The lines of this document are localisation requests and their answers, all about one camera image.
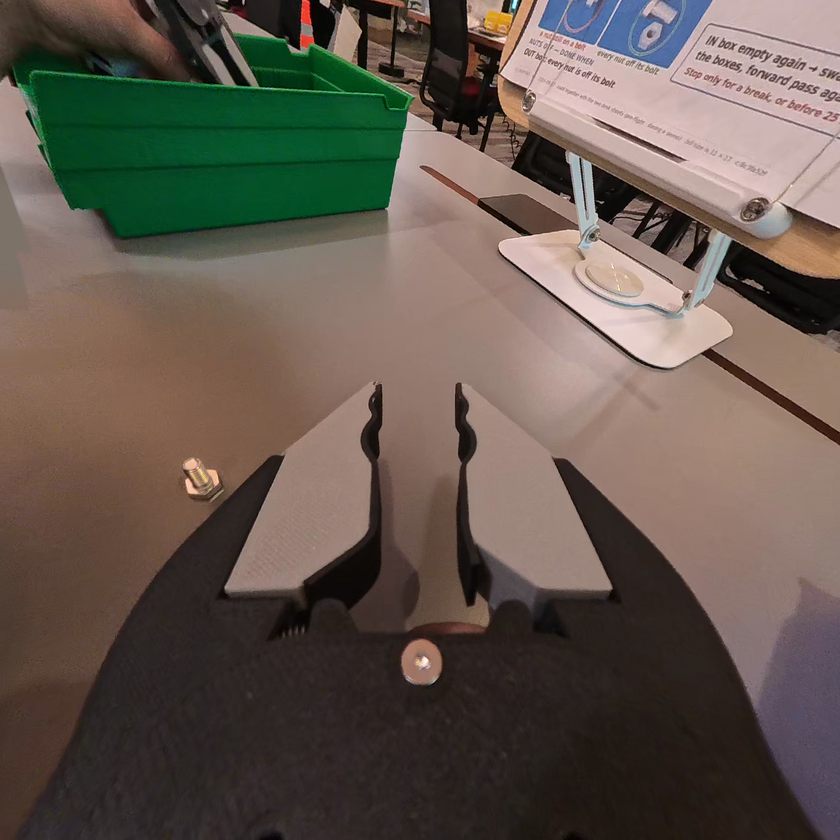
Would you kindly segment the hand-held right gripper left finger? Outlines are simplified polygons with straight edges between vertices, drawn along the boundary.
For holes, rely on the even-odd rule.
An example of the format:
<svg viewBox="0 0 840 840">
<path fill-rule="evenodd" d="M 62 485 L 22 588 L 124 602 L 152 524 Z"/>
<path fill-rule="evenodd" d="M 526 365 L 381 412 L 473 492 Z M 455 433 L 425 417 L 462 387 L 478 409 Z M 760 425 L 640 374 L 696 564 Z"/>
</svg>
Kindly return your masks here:
<svg viewBox="0 0 840 840">
<path fill-rule="evenodd" d="M 364 385 L 282 455 L 229 575 L 230 599 L 351 609 L 382 567 L 382 384 Z"/>
</svg>

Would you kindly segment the black office chair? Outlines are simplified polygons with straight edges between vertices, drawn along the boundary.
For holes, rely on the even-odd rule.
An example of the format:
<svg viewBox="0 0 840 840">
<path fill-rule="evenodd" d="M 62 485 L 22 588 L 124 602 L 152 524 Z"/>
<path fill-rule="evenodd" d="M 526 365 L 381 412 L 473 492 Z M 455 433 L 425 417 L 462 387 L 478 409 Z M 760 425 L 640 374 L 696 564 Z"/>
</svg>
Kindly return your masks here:
<svg viewBox="0 0 840 840">
<path fill-rule="evenodd" d="M 446 122 L 457 124 L 470 135 L 482 129 L 479 151 L 485 153 L 490 130 L 499 109 L 493 81 L 497 62 L 480 77 L 469 73 L 469 26 L 466 1 L 430 1 L 429 51 L 419 85 L 419 97 L 433 114 L 436 131 Z"/>
</svg>

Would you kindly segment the green plastic bin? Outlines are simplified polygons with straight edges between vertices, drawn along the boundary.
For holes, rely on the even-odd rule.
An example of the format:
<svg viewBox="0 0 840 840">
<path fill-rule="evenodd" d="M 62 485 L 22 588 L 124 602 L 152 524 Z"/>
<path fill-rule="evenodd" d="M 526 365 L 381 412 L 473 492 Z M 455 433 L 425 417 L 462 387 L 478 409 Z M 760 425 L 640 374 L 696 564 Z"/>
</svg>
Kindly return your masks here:
<svg viewBox="0 0 840 840">
<path fill-rule="evenodd" d="M 42 50 L 16 64 L 70 208 L 131 238 L 388 207 L 412 95 L 317 46 L 236 39 L 258 87 L 98 76 Z"/>
</svg>

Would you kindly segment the white document stand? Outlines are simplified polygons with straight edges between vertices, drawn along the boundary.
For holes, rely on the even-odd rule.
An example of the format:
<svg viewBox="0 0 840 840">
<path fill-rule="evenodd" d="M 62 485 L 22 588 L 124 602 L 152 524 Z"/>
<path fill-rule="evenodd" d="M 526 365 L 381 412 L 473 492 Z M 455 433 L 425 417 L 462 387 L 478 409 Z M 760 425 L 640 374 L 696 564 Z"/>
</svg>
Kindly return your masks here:
<svg viewBox="0 0 840 840">
<path fill-rule="evenodd" d="M 565 149 L 578 231 L 502 241 L 505 259 L 628 355 L 661 370 L 732 335 L 730 323 L 705 305 L 732 242 L 798 273 L 838 278 L 838 227 L 764 197 L 745 203 L 737 184 L 506 80 L 502 69 L 534 4 L 520 2 L 507 36 L 500 102 L 510 120 Z M 709 228 L 693 288 L 681 290 L 606 243 L 599 220 L 606 211 L 595 208 L 594 167 Z"/>
</svg>

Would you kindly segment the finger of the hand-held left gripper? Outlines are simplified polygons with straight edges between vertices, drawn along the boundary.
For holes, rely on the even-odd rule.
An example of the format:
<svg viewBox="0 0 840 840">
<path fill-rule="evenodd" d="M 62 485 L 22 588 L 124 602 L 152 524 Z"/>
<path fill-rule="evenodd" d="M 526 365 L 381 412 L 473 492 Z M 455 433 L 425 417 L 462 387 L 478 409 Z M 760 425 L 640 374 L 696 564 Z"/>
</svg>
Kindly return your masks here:
<svg viewBox="0 0 840 840">
<path fill-rule="evenodd" d="M 218 84 L 258 88 L 255 72 L 222 16 L 215 16 L 197 31 L 196 54 Z"/>
</svg>

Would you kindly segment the silver hex bolt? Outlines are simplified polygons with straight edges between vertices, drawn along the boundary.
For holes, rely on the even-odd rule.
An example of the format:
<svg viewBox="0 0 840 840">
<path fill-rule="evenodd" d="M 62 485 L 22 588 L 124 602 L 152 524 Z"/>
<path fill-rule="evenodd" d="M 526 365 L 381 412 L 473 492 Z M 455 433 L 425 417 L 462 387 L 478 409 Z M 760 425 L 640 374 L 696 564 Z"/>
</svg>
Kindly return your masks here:
<svg viewBox="0 0 840 840">
<path fill-rule="evenodd" d="M 207 468 L 199 458 L 182 462 L 184 488 L 187 495 L 198 501 L 212 501 L 224 492 L 224 483 L 217 470 Z"/>
</svg>

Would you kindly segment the printed instruction sheet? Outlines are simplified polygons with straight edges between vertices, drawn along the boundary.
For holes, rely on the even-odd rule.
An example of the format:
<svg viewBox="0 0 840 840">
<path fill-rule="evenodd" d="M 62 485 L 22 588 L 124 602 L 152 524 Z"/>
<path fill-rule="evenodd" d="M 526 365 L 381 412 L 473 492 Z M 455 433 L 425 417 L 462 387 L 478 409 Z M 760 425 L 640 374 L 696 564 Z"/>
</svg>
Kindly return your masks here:
<svg viewBox="0 0 840 840">
<path fill-rule="evenodd" d="M 535 2 L 502 76 L 838 228 L 838 1 Z"/>
</svg>

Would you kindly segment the person's left hand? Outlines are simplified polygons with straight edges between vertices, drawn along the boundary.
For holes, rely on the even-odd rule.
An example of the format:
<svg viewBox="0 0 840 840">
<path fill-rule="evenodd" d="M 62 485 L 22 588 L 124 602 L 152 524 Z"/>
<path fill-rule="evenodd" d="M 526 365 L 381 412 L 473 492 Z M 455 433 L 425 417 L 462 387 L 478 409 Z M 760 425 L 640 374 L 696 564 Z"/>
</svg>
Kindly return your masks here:
<svg viewBox="0 0 840 840">
<path fill-rule="evenodd" d="M 1 76 L 32 49 L 80 57 L 135 58 L 153 77 L 189 81 L 178 50 L 156 30 L 146 2 L 133 1 L 2 1 Z"/>
</svg>

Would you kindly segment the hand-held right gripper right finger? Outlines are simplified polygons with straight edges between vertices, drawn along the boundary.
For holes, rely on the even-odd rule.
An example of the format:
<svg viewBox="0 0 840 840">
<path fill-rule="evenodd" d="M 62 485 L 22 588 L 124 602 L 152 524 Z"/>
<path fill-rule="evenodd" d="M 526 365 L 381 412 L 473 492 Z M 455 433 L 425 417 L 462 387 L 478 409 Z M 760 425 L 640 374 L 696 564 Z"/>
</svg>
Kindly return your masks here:
<svg viewBox="0 0 840 840">
<path fill-rule="evenodd" d="M 472 386 L 455 386 L 456 538 L 465 602 L 604 600 L 613 585 L 550 451 Z"/>
</svg>

